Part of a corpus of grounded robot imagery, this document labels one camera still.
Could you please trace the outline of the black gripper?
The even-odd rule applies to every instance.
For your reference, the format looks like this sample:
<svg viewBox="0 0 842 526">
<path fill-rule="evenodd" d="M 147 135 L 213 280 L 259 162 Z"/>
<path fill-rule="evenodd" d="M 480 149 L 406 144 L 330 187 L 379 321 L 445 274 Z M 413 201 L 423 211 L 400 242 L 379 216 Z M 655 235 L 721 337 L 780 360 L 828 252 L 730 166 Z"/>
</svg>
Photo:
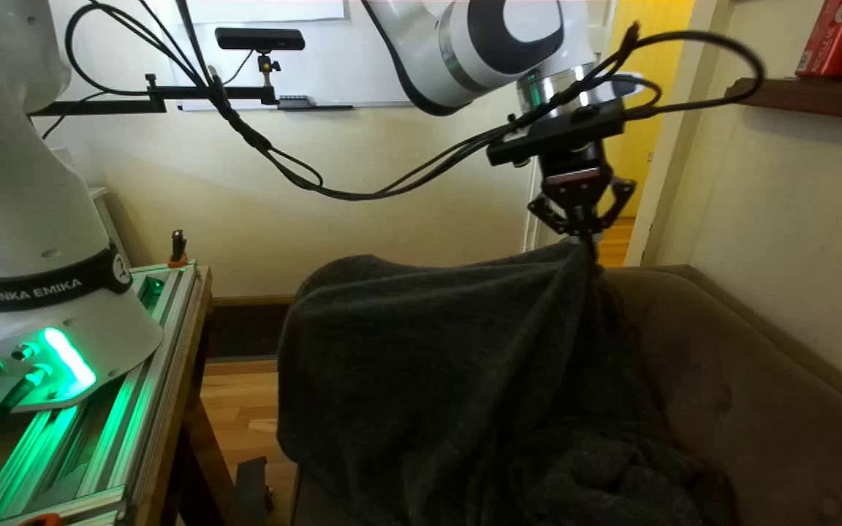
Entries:
<svg viewBox="0 0 842 526">
<path fill-rule="evenodd" d="M 585 235 L 609 230 L 636 185 L 616 179 L 598 141 L 549 153 L 540 159 L 540 192 L 525 211 L 555 235 L 572 235 L 577 223 L 585 220 Z"/>
</svg>

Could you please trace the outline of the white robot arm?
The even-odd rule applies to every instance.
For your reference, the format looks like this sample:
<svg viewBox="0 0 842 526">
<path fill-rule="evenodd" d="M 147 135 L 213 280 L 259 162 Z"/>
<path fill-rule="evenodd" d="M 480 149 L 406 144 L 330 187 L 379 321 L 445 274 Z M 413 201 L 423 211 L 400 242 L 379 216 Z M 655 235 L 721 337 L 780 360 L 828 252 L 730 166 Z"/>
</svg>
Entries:
<svg viewBox="0 0 842 526">
<path fill-rule="evenodd" d="M 537 138 L 581 109 L 610 109 L 591 52 L 587 0 L 362 0 L 403 94 L 430 113 L 517 86 Z M 69 35 L 49 0 L 0 0 L 0 412 L 74 406 L 161 344 L 161 328 L 94 198 L 30 118 L 68 86 Z"/>
</svg>

